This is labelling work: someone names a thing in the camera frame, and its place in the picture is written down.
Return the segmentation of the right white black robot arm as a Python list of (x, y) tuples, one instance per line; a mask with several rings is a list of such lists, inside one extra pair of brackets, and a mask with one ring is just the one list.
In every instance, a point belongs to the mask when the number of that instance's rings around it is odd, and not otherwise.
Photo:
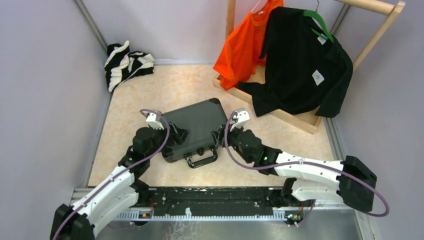
[(251, 130), (244, 129), (249, 119), (245, 109), (233, 111), (226, 123), (212, 132), (214, 141), (240, 167), (285, 178), (281, 191), (284, 204), (329, 200), (363, 213), (373, 210), (377, 176), (357, 157), (327, 161), (266, 146)]

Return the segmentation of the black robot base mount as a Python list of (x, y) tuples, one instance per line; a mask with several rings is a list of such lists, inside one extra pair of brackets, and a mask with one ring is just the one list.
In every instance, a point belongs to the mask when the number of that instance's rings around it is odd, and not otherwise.
[(145, 187), (135, 207), (148, 208), (157, 217), (183, 216), (190, 209), (195, 217), (271, 216), (277, 208), (307, 208), (312, 200), (299, 201), (284, 193), (284, 187)]

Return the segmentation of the black poker set case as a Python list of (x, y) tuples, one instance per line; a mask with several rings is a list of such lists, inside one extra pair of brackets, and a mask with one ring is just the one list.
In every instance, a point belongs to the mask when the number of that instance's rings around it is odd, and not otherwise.
[(218, 98), (210, 98), (162, 115), (171, 127), (161, 155), (168, 163), (185, 160), (192, 169), (215, 162), (221, 146), (218, 131), (228, 117)]

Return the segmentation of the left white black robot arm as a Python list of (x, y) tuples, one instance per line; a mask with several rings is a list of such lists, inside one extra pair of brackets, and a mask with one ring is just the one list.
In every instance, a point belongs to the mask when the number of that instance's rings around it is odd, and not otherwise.
[(135, 205), (153, 208), (149, 186), (139, 178), (152, 157), (165, 147), (181, 145), (189, 130), (168, 122), (158, 111), (141, 113), (148, 126), (136, 131), (132, 145), (105, 180), (80, 200), (56, 209), (50, 239), (93, 240), (122, 211)]

